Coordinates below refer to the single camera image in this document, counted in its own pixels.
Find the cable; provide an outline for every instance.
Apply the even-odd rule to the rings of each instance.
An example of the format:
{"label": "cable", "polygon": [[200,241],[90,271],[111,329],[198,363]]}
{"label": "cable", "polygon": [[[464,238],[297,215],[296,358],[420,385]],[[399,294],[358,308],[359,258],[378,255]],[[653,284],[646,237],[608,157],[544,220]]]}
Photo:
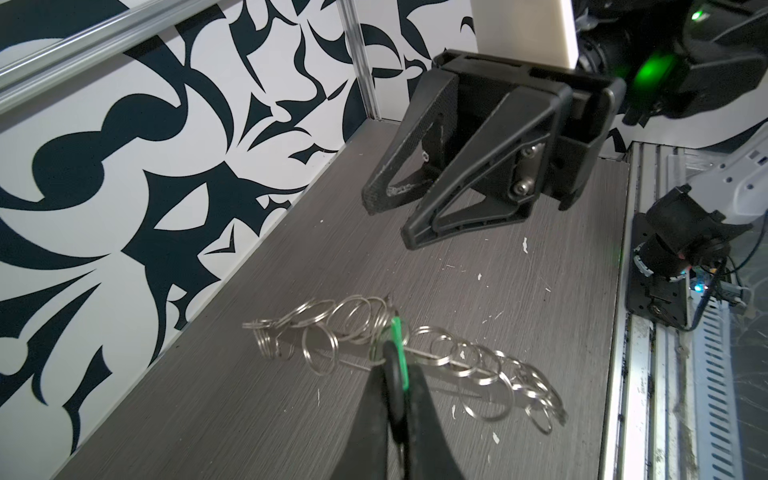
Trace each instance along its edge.
{"label": "cable", "polygon": [[740,263],[739,266],[736,266],[736,264],[734,264],[733,266],[735,268],[730,272],[725,272],[724,275],[730,275],[731,273],[738,272],[739,270],[742,269],[744,265],[746,265],[747,262],[752,260],[752,257],[757,252],[757,249],[760,247],[760,244],[763,242],[763,237],[765,237],[766,235],[766,225],[768,225],[768,210],[766,210],[766,213],[763,214],[763,227],[760,229],[760,235],[757,237],[757,242],[755,242],[755,246],[752,248],[752,251],[750,252],[750,254],[746,256],[744,261]]}
{"label": "cable", "polygon": [[720,276],[723,274],[723,269],[725,268],[726,263],[727,260],[725,259],[720,261],[720,265],[717,266],[717,270],[715,271],[712,278],[710,278],[710,282],[707,284],[707,286],[704,287],[704,295],[702,295],[701,300],[699,300],[699,304],[696,307],[696,312],[694,313],[694,320],[690,323],[690,327],[685,326],[680,328],[680,330],[683,332],[692,332],[696,329],[696,327],[699,326],[701,316],[704,314],[704,309],[707,308],[707,304],[710,302],[712,292],[715,290],[714,287],[720,280]]}
{"label": "cable", "polygon": [[731,273],[736,275],[736,283],[737,283],[737,285],[741,286],[741,287],[744,287],[744,285],[741,283],[741,279],[739,278],[739,270],[736,268],[736,262],[733,261],[733,258],[731,258],[730,255],[728,256],[728,260],[730,260],[730,264],[733,265],[733,270],[731,270]]}

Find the table surface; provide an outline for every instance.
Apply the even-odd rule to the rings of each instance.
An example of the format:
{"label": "table surface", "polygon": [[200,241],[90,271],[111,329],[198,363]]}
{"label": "table surface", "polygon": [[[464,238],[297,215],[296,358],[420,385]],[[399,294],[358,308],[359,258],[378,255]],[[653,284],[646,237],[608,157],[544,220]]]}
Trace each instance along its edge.
{"label": "table surface", "polygon": [[301,355],[269,361],[241,325],[354,293],[391,293],[414,326],[516,355],[559,391],[568,423],[548,437],[520,409],[485,424],[434,392],[466,478],[597,478],[627,164],[598,160],[567,212],[542,197],[526,223],[412,252],[399,235],[412,206],[369,217],[360,202],[396,128],[367,121],[358,130],[58,480],[327,478],[366,374],[340,368],[321,378]]}

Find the bolt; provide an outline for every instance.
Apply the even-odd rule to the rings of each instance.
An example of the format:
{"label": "bolt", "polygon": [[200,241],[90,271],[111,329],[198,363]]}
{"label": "bolt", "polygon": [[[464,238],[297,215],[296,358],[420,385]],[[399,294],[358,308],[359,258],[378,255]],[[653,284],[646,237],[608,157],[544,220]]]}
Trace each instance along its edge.
{"label": "bolt", "polygon": [[528,195],[532,189],[533,189],[533,179],[524,178],[516,182],[512,186],[512,193],[514,193],[515,195],[518,195],[519,197],[523,197],[525,195]]}

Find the patterned wall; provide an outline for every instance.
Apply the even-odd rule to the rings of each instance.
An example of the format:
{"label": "patterned wall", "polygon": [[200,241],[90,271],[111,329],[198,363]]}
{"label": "patterned wall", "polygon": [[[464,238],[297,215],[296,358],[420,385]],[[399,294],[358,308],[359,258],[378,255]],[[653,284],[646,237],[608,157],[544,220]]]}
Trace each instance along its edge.
{"label": "patterned wall", "polygon": [[469,0],[355,0],[382,118],[402,120],[419,77],[446,48],[477,51]]}
{"label": "patterned wall", "polygon": [[[130,6],[0,4],[0,55],[94,5]],[[0,478],[49,478],[364,118],[333,0],[225,0],[0,118]]]}

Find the white robot part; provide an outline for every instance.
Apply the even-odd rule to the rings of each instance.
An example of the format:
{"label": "white robot part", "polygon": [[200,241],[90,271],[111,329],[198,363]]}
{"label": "white robot part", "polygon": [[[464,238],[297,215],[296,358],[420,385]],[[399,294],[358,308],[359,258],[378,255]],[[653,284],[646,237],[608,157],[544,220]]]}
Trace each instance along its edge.
{"label": "white robot part", "polygon": [[478,52],[573,68],[578,44],[571,0],[472,0]]}
{"label": "white robot part", "polygon": [[763,216],[768,208],[768,123],[689,184],[688,195],[705,211],[725,215],[723,223],[742,225]]}

